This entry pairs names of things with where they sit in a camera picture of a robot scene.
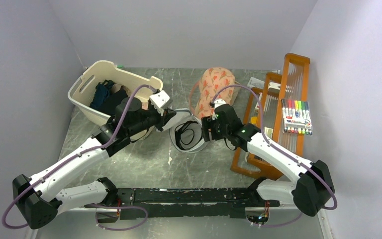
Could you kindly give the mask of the black bra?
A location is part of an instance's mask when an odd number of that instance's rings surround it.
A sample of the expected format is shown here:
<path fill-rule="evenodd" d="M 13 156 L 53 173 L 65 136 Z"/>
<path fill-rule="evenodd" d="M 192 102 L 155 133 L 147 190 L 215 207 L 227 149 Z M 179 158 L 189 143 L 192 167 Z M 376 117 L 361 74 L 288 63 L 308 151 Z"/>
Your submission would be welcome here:
<path fill-rule="evenodd" d="M 202 140 L 200 124 L 197 121 L 187 121 L 174 129 L 176 146 L 183 151 L 197 149 Z"/>

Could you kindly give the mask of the white mesh laundry bag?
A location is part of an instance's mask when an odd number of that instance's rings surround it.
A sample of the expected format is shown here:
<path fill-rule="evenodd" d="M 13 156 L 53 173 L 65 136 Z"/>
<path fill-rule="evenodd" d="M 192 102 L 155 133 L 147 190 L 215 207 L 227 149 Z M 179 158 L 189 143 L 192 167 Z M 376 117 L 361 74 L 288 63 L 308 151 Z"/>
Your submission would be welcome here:
<path fill-rule="evenodd" d="M 189 109 L 177 109 L 175 115 L 163 126 L 169 132 L 171 143 L 176 150 L 183 153 L 197 153 L 207 146 L 202 132 L 201 120 Z"/>

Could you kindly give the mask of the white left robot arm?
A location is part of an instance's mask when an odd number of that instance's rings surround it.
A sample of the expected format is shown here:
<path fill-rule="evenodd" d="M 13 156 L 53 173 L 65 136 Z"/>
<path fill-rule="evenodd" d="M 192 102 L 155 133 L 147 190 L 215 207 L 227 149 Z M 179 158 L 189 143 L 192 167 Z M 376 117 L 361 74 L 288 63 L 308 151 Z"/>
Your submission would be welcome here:
<path fill-rule="evenodd" d="M 72 153 L 30 177 L 17 176 L 12 182 L 12 205 L 18 208 L 26 226 L 39 229 L 59 214 L 88 204 L 117 205 L 118 188 L 106 177 L 73 188 L 68 188 L 68 184 L 131 144 L 134 135 L 152 127 L 165 130 L 176 114 L 170 108 L 171 101 L 157 93 L 150 97 L 148 108 L 143 109 L 138 98 L 125 98 L 115 114 Z"/>

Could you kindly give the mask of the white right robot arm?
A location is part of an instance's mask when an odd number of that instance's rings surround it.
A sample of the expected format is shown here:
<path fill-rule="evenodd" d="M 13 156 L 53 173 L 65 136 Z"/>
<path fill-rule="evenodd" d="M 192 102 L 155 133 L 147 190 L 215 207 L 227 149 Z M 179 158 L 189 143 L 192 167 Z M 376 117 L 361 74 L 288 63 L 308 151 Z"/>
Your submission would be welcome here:
<path fill-rule="evenodd" d="M 249 192 L 249 201 L 261 206 L 267 200 L 295 205 L 307 216 L 315 216 L 321 209 L 337 208 L 335 188 L 328 165 L 300 157 L 272 139 L 257 126 L 243 124 L 234 108 L 223 104 L 214 114 L 203 117 L 205 141 L 225 139 L 237 148 L 253 154 L 280 171 L 287 181 L 263 179 Z"/>

